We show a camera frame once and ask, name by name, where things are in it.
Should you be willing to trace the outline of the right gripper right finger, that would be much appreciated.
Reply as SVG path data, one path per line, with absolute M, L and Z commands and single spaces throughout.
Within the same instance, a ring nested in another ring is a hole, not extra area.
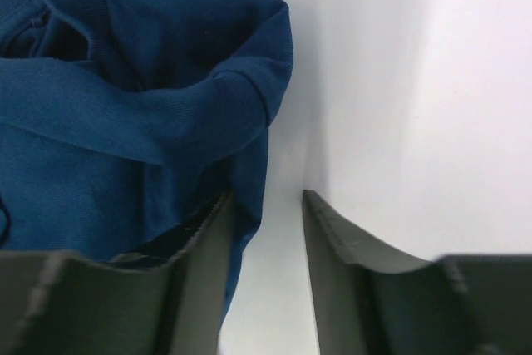
M 323 354 L 528 354 L 531 257 L 419 259 L 303 192 L 303 227 Z

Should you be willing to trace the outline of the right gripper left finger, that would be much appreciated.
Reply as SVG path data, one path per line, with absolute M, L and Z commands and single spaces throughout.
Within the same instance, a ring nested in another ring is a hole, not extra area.
M 1 254 L 4 354 L 214 354 L 233 200 L 108 264 L 59 251 Z

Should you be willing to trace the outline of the navy blue t shirt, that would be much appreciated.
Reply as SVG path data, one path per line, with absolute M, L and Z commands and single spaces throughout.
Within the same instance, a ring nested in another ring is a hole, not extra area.
M 293 70 L 283 0 L 1 0 L 1 246 L 108 262 L 235 198 L 226 303 Z

